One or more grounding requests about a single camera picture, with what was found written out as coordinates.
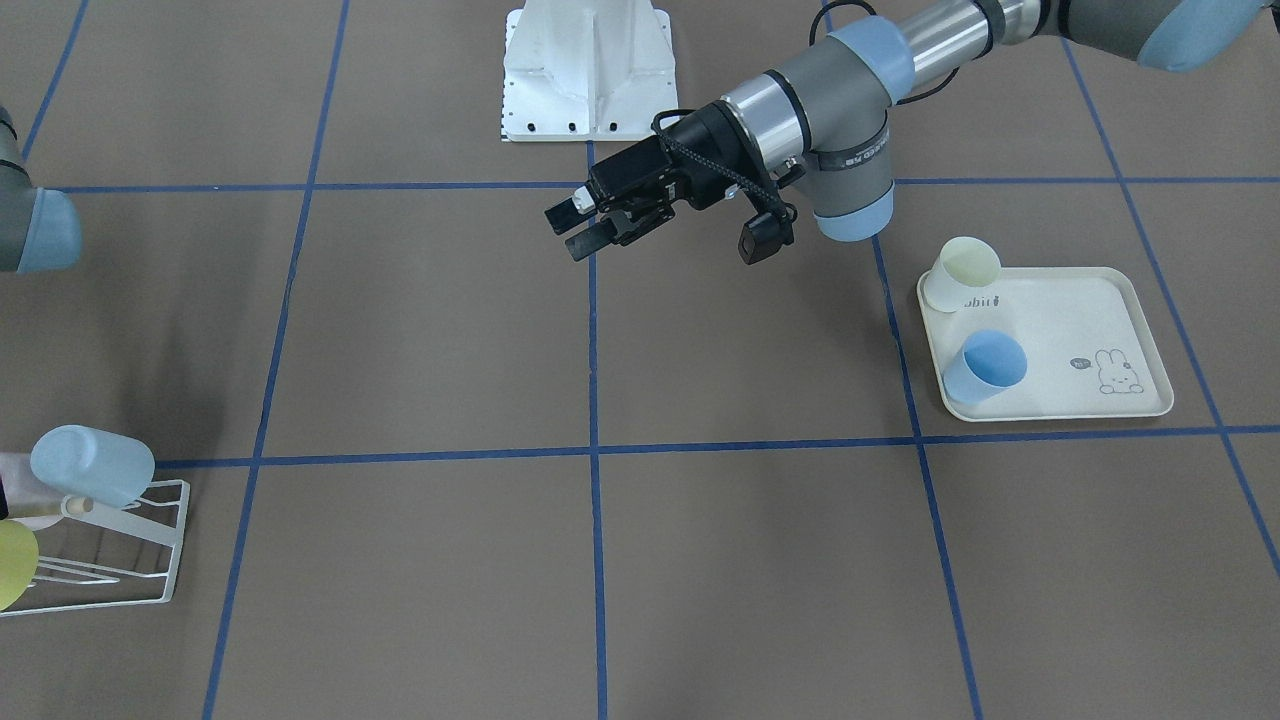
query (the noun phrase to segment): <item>gray robot arm segment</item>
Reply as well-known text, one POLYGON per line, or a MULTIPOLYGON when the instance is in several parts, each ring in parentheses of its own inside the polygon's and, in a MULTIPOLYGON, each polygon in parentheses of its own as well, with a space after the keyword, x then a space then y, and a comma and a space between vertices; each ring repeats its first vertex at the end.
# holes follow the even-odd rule
POLYGON ((0 270, 59 270, 79 254, 76 206, 56 190, 32 187, 13 118, 0 106, 0 270))
POLYGON ((760 213, 740 242, 750 264, 791 243, 794 208, 778 191, 795 183, 812 200, 824 234, 863 240, 893 213, 887 110, 913 88, 1037 35, 1060 35, 1144 67, 1188 70, 1221 53, 1276 3, 938 0, 900 24, 865 18, 696 113, 682 113, 686 118, 669 133, 598 163, 573 197, 547 217, 564 233, 605 215, 566 241, 581 260, 668 222, 676 200, 700 210, 731 196, 736 183, 760 213), (701 150, 690 152, 686 142, 701 150))

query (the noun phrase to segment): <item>white wire rack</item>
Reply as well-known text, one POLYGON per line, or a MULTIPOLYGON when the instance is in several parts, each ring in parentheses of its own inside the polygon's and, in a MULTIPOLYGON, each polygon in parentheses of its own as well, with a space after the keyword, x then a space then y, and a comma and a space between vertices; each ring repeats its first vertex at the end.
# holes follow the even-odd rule
POLYGON ((182 560, 182 541, 187 530, 187 507, 191 501, 191 486, 186 480, 156 480, 152 482, 142 497, 124 509, 108 507, 102 503, 93 503, 90 510, 78 510, 74 505, 77 498, 67 497, 61 503, 61 515, 73 521, 96 525, 104 530, 132 536, 142 543, 159 546, 163 552, 168 548, 168 562, 164 569, 155 571, 138 571, 136 569, 116 568, 100 562, 84 560, 72 560, 64 557, 50 557, 41 555, 36 565, 36 577, 32 579, 28 591, 41 584, 46 585, 116 585, 124 579, 151 580, 160 585, 159 594, 146 597, 131 597, 127 600, 92 600, 77 593, 78 597, 69 601, 41 603, 23 607, 19 601, 19 610, 0 612, 0 616, 9 615, 35 615, 40 612, 60 612, 64 610, 87 610, 91 607, 118 607, 124 605, 150 605, 169 602, 173 598, 174 584, 178 580, 178 564, 182 560), (177 488, 175 500, 152 500, 155 495, 173 495, 166 488, 177 488), (169 523, 161 523, 146 518, 141 511, 164 511, 170 509, 169 523))

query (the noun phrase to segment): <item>silver metal tube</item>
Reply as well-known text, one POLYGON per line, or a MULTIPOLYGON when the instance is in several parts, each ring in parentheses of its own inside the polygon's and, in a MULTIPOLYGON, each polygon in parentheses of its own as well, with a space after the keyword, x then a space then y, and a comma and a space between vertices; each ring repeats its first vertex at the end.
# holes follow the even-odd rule
POLYGON ((987 49, 987 17, 972 0, 942 0, 899 29, 915 60, 915 87, 938 79, 987 49))
POLYGON ((782 87, 769 76, 756 76, 724 94, 746 135, 755 141, 764 167, 773 169, 804 152, 804 133, 796 110, 782 87))
POLYGON ((1000 0, 1005 10, 1005 37, 1001 45, 1018 45, 1029 40, 1039 24, 1041 5, 1048 0, 1000 0))

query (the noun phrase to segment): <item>blue tape line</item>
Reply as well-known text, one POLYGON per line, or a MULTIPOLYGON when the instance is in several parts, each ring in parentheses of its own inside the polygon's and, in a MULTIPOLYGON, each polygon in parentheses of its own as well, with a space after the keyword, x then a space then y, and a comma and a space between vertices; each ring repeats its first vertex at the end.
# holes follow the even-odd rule
MULTIPOLYGON (((991 433, 972 436, 922 436, 924 445, 982 445, 1056 442, 1087 439, 1125 439, 1158 437, 1203 437, 1221 434, 1215 427, 1202 428, 1133 428, 1121 430, 1053 430, 1028 433, 991 433)), ((1229 425, 1228 434, 1256 436, 1280 434, 1280 425, 1229 425)), ((727 442, 671 442, 648 445, 602 445, 599 455, 660 455, 672 452, 751 452, 760 450, 829 450, 841 447, 901 447, 915 445, 914 437, 863 437, 829 439, 763 439, 727 442)), ((188 470, 210 468, 268 466, 324 466, 374 465, 380 462, 439 462, 451 460, 508 460, 516 457, 586 457, 590 446, 566 447, 515 447, 500 450, 434 450, 422 452, 372 452, 351 455, 280 455, 275 457, 212 457, 161 460, 160 470, 188 470)))
POLYGON ((1262 518, 1258 503, 1253 497, 1253 488, 1249 487, 1249 479, 1244 474, 1244 468, 1235 456, 1235 447, 1231 445, 1230 433, 1228 432, 1225 423, 1222 423, 1222 414, 1219 411, 1217 404, 1213 401, 1213 393, 1210 391, 1208 379, 1204 375, 1204 370, 1201 368, 1199 359, 1196 356, 1196 348, 1192 346, 1190 333, 1187 332, 1187 327, 1183 324, 1183 316, 1178 311, 1178 304, 1174 302, 1174 293, 1169 288, 1165 273, 1160 266, 1160 260, 1156 258, 1156 250, 1151 245, 1151 238, 1147 236, 1147 228, 1142 222, 1142 215, 1138 213, 1138 205, 1134 202, 1133 193, 1129 191, 1129 184, 1124 173, 1120 170, 1120 163, 1116 160, 1115 151, 1111 147, 1111 140, 1107 137, 1107 132, 1102 127, 1102 117, 1098 114, 1098 109, 1093 104, 1093 96, 1089 94, 1089 87, 1084 82, 1084 74, 1080 72, 1080 65, 1075 61, 1075 54, 1071 53, 1070 44, 1068 44, 1066 38, 1062 38, 1061 42, 1062 50, 1066 53, 1066 59, 1071 64, 1071 72, 1075 74, 1075 82, 1080 87, 1080 95, 1084 96, 1084 102, 1089 108, 1089 115, 1093 118, 1093 126, 1098 131, 1098 137, 1102 138, 1102 147, 1106 150, 1107 159, 1111 161, 1111 169, 1115 172, 1116 179, 1120 182, 1120 191, 1124 192, 1124 200, 1129 206, 1129 214, 1133 217, 1134 227, 1138 228, 1138 237, 1142 240, 1142 246, 1147 252, 1147 260, 1151 263, 1151 269, 1156 274, 1156 282, 1160 284, 1160 292, 1165 296, 1165 304, 1169 306, 1169 313, 1174 318, 1174 325, 1178 328, 1178 336, 1183 341, 1183 347, 1187 350, 1187 356, 1192 363, 1192 370, 1196 373, 1196 380, 1199 382, 1201 391, 1204 393, 1204 402, 1208 405, 1210 414, 1213 416, 1213 424, 1217 427, 1219 434, 1221 436, 1222 448, 1226 451, 1228 460, 1231 461, 1231 469, 1235 471, 1235 480, 1239 483, 1240 492, 1244 495, 1245 503, 1249 507, 1249 514, 1253 515, 1253 523, 1257 525, 1258 534, 1262 537, 1262 544, 1266 547, 1267 555, 1271 559, 1271 568, 1275 570, 1276 577, 1280 578, 1280 552, 1276 551, 1276 544, 1271 537, 1271 532, 1267 529, 1266 519, 1262 518))
POLYGON ((872 236, 872 249, 876 252, 876 272, 879 274, 881 288, 884 292, 884 309, 888 313, 888 328, 897 346, 897 363, 902 373, 902 395, 906 397, 906 411, 911 419, 911 436, 915 456, 920 464, 920 478, 924 480, 924 496, 929 503, 929 520, 933 523, 933 541, 938 546, 938 562, 942 565, 942 582, 947 588, 947 603, 951 606, 951 623, 955 625, 956 644, 960 648, 960 662, 964 666, 964 679, 969 688, 969 705, 974 720, 982 720, 982 697, 978 693, 978 678, 973 670, 973 657, 969 653, 969 635, 964 629, 964 614, 960 611, 960 594, 956 592, 955 575, 951 571, 951 553, 947 551, 947 537, 942 528, 942 514, 938 511, 938 498, 933 491, 933 471, 929 469, 929 456, 925 452, 924 437, 920 433, 920 415, 915 406, 915 393, 911 389, 910 366, 906 364, 906 348, 902 333, 899 331, 897 313, 893 310, 893 290, 888 283, 888 270, 884 266, 884 254, 881 250, 879 236, 872 236))
MULTIPOLYGON (((586 142, 586 169, 595 165, 595 142, 586 142)), ((600 493, 600 384, 599 384, 599 293, 595 255, 588 259, 588 407, 591 459, 591 559, 595 578, 595 711, 599 720, 609 717, 608 625, 604 610, 604 506, 600 493)))
POLYGON ((84 22, 86 10, 88 10, 88 0, 81 0, 81 6, 76 10, 76 19, 72 22, 72 31, 67 35, 67 45, 63 46, 63 55, 58 59, 58 68, 54 69, 54 77, 49 81, 49 88, 45 90, 45 97, 40 101, 40 110, 36 111, 36 119, 31 122, 31 131, 27 132, 27 142, 22 145, 23 161, 31 156, 31 146, 36 143, 40 127, 45 124, 45 114, 49 113, 49 105, 54 101, 54 92, 58 91, 58 83, 63 79, 63 70, 67 69, 67 61, 72 58, 72 49, 76 47, 76 38, 79 37, 79 28, 84 22))
POLYGON ((284 282, 284 296, 280 300, 280 318, 275 329, 275 343, 271 348, 271 365, 266 375, 266 388, 262 392, 262 416, 259 420, 257 437, 253 441, 253 465, 250 468, 248 483, 244 487, 244 502, 241 506, 239 529, 236 536, 236 550, 232 555, 232 566, 227 578, 227 596, 223 600, 223 615, 218 625, 218 642, 214 646, 212 665, 209 670, 209 687, 205 692, 204 720, 212 720, 214 703, 218 700, 218 684, 221 679, 223 653, 227 648, 227 637, 230 630, 232 611, 236 606, 236 591, 239 587, 239 569, 244 555, 244 541, 248 536, 248 525, 253 515, 253 496, 257 492, 257 474, 262 460, 262 448, 266 445, 266 429, 271 418, 271 402, 275 396, 275 380, 280 370, 280 354, 284 348, 284 332, 289 319, 289 296, 293 292, 293 281, 298 273, 298 256, 302 252, 302 241, 306 237, 307 217, 311 213, 311 196, 315 188, 316 172, 320 167, 320 151, 324 147, 324 132, 329 120, 329 104, 333 100, 333 87, 338 78, 338 61, 342 58, 342 41, 347 31, 347 14, 351 9, 351 0, 342 0, 342 12, 338 15, 338 29, 333 41, 333 54, 329 58, 329 76, 325 79, 324 100, 320 104, 320 119, 316 122, 315 142, 311 147, 311 167, 307 170, 307 188, 302 196, 302 209, 298 213, 298 227, 293 237, 293 254, 289 258, 288 278, 284 282))
POLYGON ((218 684, 223 678, 223 656, 227 653, 227 637, 232 625, 232 611, 236 607, 236 591, 239 589, 239 569, 244 560, 244 542, 248 538, 248 523, 253 510, 253 492, 257 488, 257 468, 250 468, 244 484, 244 498, 241 503, 239 525, 236 528, 236 548, 232 551, 232 566, 227 573, 227 594, 223 596, 223 614, 218 620, 218 639, 214 643, 214 659, 209 666, 209 687, 205 691, 205 706, 201 717, 212 720, 214 703, 218 701, 218 684))
POLYGON ((1280 182, 1280 177, 1220 177, 1220 178, 1130 178, 1129 184, 1267 184, 1280 182))
POLYGON ((758 450, 823 450, 833 447, 891 447, 914 445, 909 437, 838 439, 764 439, 730 442, 668 442, 652 445, 605 445, 600 455, 657 455, 666 452, 750 452, 758 450))
POLYGON ((148 192, 288 192, 303 191, 306 183, 293 184, 116 184, 55 187, 67 195, 128 195, 148 192))
POLYGON ((288 455, 262 457, 264 468, 315 465, 376 465, 383 462, 440 462, 449 460, 511 460, 516 457, 581 457, 589 447, 525 447, 512 450, 439 450, 428 452, 371 452, 361 455, 288 455))
POLYGON ((1228 425, 1226 432, 1233 436, 1261 436, 1280 433, 1280 425, 1228 425))

